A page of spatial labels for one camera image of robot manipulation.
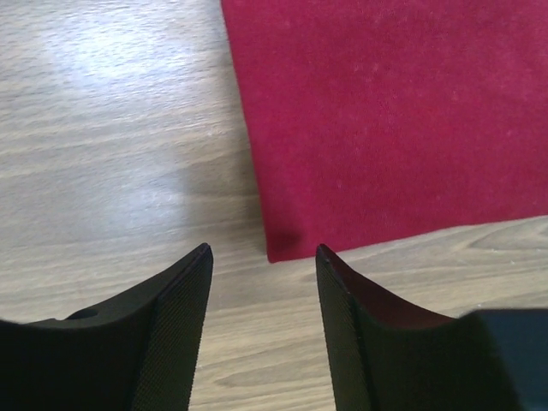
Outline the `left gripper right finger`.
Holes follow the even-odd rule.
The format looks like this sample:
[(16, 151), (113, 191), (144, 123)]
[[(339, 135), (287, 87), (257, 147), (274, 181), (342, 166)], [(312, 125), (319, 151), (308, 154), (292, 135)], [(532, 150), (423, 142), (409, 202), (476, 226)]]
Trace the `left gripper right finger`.
[(547, 311), (419, 307), (316, 252), (319, 301), (339, 410), (544, 410)]

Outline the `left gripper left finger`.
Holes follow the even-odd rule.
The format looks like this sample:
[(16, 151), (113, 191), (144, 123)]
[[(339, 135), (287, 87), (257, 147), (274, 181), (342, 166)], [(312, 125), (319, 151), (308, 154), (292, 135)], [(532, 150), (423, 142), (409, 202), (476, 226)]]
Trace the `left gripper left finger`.
[(185, 410), (211, 289), (211, 247), (65, 319), (1, 323), (4, 410)]

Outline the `red t shirt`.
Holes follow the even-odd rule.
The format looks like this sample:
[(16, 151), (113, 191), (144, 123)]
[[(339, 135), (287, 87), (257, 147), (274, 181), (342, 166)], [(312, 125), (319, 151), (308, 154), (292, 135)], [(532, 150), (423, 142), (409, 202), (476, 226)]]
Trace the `red t shirt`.
[(546, 214), (546, 2), (222, 10), (271, 262)]

